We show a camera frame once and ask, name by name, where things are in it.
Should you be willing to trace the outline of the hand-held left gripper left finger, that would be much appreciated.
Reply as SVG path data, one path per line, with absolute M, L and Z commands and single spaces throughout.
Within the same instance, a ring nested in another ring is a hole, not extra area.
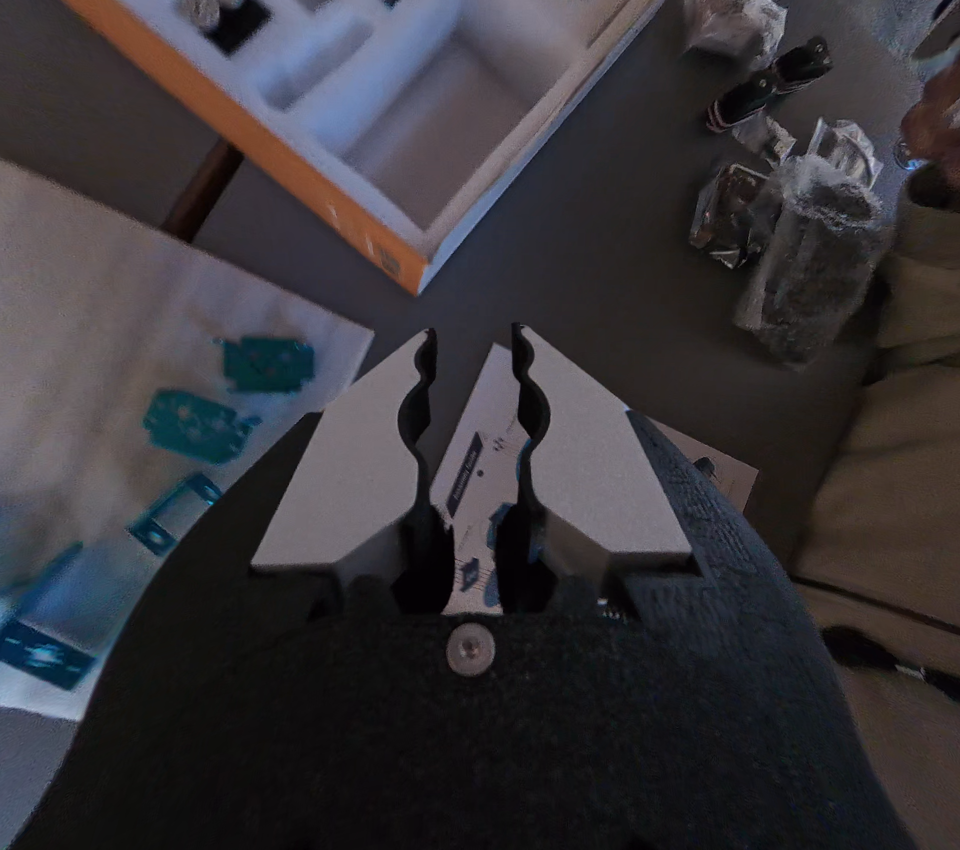
M 341 592 L 374 577 L 406 614 L 446 608 L 454 544 L 419 448 L 437 357 L 436 331 L 422 330 L 321 412 L 252 571 L 315 571 Z

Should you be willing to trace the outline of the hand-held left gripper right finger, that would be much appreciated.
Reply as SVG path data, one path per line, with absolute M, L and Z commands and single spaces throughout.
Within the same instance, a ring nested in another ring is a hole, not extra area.
M 532 328 L 510 334 L 527 441 L 498 529 L 502 610 L 540 612 L 570 577 L 608 596 L 629 576 L 690 568 L 692 544 L 628 406 Z

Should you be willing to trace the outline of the white user manual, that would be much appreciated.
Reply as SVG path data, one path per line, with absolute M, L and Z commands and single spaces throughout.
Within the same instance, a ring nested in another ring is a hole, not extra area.
M 454 542 L 455 575 L 447 616 L 480 617 L 485 623 L 504 615 L 496 569 L 498 529 L 518 495 L 518 458 L 527 436 L 518 421 L 520 386 L 512 353 L 494 344 L 464 408 L 431 488 L 431 500 Z M 649 586 L 715 585 L 706 554 L 691 536 L 691 522 L 681 528 L 692 544 L 686 570 L 640 575 Z

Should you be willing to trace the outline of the white plastic bag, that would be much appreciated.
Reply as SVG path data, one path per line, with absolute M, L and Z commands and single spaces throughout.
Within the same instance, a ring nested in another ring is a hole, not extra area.
M 682 0 L 683 50 L 721 56 L 759 71 L 772 64 L 788 11 L 774 0 Z

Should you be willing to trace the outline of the bubble wrap package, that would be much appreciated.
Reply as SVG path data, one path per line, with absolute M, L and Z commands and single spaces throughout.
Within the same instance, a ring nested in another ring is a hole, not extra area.
M 779 363 L 809 364 L 864 303 L 892 248 L 894 208 L 816 156 L 789 158 L 762 198 L 779 213 L 734 311 L 734 324 Z

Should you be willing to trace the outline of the silver foil bag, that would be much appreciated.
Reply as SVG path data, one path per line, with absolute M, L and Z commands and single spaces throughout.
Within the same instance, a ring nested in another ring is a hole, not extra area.
M 759 260 L 772 225 L 754 206 L 768 180 L 741 163 L 718 166 L 698 193 L 689 245 L 730 270 Z

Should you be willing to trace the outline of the white foam sheet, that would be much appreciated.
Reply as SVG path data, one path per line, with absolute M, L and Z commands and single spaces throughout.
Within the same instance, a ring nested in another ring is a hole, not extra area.
M 2 628 L 20 620 L 97 659 L 73 691 L 2 664 L 2 708 L 78 723 L 171 552 L 153 555 L 128 526 L 194 472 L 223 495 L 349 387 L 375 335 L 8 161 L 1 237 L 2 585 L 84 545 L 55 578 L 2 601 Z M 310 345 L 314 379 L 293 395 L 230 392 L 214 340 L 243 336 Z M 156 448 L 141 421 L 164 388 L 262 423 L 222 465 Z

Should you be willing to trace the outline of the brown desk divider strip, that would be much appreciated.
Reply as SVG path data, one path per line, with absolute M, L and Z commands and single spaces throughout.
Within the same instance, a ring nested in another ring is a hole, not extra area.
M 234 180 L 244 154 L 220 137 L 201 162 L 173 207 L 160 224 L 160 231 L 191 244 Z

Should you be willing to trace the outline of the person's right hand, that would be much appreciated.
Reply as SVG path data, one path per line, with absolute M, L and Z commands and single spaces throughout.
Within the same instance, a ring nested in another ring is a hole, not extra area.
M 913 160 L 937 164 L 943 176 L 958 186 L 959 129 L 954 109 L 959 99 L 959 61 L 931 77 L 921 94 L 899 125 L 906 151 Z

